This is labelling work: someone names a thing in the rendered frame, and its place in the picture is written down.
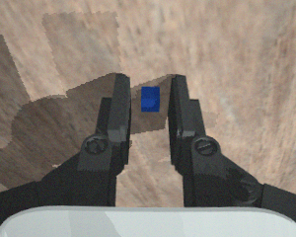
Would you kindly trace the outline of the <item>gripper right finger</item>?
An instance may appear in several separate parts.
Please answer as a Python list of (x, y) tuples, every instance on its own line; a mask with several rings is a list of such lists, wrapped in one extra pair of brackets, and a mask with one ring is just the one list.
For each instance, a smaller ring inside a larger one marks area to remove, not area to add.
[(296, 222), (296, 194), (260, 184), (206, 135), (200, 102), (189, 99), (184, 75), (172, 78), (168, 125), (171, 165), (183, 176), (184, 207), (257, 207)]

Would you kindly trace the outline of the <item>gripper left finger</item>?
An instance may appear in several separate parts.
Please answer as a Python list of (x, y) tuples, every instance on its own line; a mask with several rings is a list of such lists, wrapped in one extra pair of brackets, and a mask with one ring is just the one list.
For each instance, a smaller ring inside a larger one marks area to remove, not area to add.
[(102, 98), (95, 134), (85, 138), (81, 151), (41, 181), (0, 193), (0, 226), (13, 214), (40, 206), (115, 207), (116, 176), (128, 165), (130, 126), (130, 77), (116, 74), (112, 98)]

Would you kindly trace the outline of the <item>small blue block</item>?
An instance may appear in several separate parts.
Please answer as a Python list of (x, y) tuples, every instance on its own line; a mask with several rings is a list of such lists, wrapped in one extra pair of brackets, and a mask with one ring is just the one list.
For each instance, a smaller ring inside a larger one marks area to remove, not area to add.
[(160, 87), (141, 87), (141, 112), (159, 112)]

